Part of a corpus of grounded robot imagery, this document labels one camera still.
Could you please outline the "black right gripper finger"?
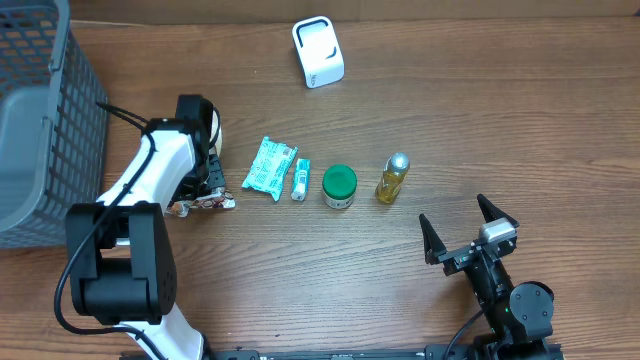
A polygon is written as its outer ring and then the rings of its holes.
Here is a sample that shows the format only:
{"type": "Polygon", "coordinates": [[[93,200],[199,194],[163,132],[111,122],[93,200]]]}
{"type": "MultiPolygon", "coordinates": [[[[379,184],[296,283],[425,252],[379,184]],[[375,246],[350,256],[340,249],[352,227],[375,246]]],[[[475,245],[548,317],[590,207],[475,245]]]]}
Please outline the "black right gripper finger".
{"type": "Polygon", "coordinates": [[[485,195],[478,194],[477,202],[486,223],[504,218],[508,220],[514,228],[519,227],[519,222],[515,218],[495,206],[485,195]]]}
{"type": "Polygon", "coordinates": [[[447,253],[446,246],[424,214],[419,215],[419,223],[423,235],[425,261],[428,264],[438,264],[441,262],[440,257],[447,253]]]}

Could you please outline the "brown and white snack bag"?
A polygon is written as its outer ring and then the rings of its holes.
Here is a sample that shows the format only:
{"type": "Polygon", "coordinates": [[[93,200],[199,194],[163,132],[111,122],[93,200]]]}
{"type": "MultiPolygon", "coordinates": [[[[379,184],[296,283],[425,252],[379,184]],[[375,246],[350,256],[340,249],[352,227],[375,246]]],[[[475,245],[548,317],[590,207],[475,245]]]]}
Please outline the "brown and white snack bag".
{"type": "MultiPolygon", "coordinates": [[[[220,155],[222,149],[222,129],[220,123],[220,114],[216,107],[212,110],[212,134],[209,140],[209,154],[220,155]]],[[[236,206],[233,195],[227,190],[226,180],[225,186],[214,190],[211,195],[197,198],[196,200],[178,200],[177,189],[174,192],[166,212],[170,215],[184,218],[192,209],[233,209],[236,206]]]]}

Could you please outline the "teal snack packet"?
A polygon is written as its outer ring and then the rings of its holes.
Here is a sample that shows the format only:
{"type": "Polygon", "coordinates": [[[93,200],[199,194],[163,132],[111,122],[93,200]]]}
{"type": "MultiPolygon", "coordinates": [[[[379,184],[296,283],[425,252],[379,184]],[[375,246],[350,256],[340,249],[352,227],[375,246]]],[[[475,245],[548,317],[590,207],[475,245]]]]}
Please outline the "teal snack packet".
{"type": "Polygon", "coordinates": [[[278,202],[283,192],[286,175],[297,152],[297,147],[291,148],[285,143],[274,142],[269,136],[265,136],[242,187],[267,193],[275,202],[278,202]]]}

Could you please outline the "yellow dish soap bottle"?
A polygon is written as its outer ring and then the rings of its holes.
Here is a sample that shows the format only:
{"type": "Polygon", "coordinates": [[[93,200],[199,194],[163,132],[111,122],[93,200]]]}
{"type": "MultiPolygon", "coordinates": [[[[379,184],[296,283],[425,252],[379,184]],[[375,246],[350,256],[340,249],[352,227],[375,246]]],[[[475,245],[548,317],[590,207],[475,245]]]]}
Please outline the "yellow dish soap bottle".
{"type": "Polygon", "coordinates": [[[376,187],[376,198],[391,204],[397,198],[404,179],[410,169],[410,160],[403,152],[394,153],[386,162],[381,179],[376,187]]]}

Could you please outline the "green white tissue pack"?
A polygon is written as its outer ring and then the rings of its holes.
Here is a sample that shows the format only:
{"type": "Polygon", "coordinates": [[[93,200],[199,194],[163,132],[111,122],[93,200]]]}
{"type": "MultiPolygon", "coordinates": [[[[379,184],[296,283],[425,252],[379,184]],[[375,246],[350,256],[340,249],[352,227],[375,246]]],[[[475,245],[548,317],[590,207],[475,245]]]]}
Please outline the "green white tissue pack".
{"type": "Polygon", "coordinates": [[[303,201],[309,189],[309,177],[311,171],[311,161],[305,158],[298,158],[294,171],[291,198],[294,201],[303,201]]]}

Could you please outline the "green lid seasoning jar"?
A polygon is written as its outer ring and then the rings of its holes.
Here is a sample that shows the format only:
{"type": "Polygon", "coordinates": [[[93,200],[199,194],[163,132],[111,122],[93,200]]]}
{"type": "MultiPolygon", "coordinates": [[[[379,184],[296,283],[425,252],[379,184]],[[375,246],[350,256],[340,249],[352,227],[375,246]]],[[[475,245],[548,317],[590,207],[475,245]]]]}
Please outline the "green lid seasoning jar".
{"type": "Polygon", "coordinates": [[[344,164],[329,167],[322,179],[322,195],[325,204],[334,209],[346,209],[352,203],[357,189],[354,170],[344,164]]]}

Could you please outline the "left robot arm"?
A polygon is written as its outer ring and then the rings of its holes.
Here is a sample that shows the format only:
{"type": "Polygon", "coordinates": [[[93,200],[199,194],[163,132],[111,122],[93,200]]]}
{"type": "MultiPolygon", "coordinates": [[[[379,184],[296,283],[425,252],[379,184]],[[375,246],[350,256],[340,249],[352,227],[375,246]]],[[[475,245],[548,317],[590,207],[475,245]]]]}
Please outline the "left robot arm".
{"type": "Polygon", "coordinates": [[[147,120],[102,103],[138,128],[140,148],[113,187],[65,215],[68,262],[53,311],[77,335],[128,334],[149,359],[211,359],[205,335],[176,303],[177,270],[164,216],[170,205],[215,189],[219,112],[181,95],[172,118],[147,120]]]}

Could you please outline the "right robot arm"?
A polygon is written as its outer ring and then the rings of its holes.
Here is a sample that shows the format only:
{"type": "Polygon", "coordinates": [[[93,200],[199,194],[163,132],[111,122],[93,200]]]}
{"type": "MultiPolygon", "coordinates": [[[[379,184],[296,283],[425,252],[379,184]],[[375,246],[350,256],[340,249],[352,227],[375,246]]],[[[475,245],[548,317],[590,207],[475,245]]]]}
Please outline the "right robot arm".
{"type": "Polygon", "coordinates": [[[428,345],[427,359],[557,360],[564,354],[559,344],[549,344],[553,334],[554,293],[542,282],[515,286],[502,258],[516,249],[519,222],[477,196],[485,223],[469,245],[449,251],[427,217],[419,216],[425,262],[441,264],[445,275],[463,272],[480,310],[446,345],[428,345]]]}

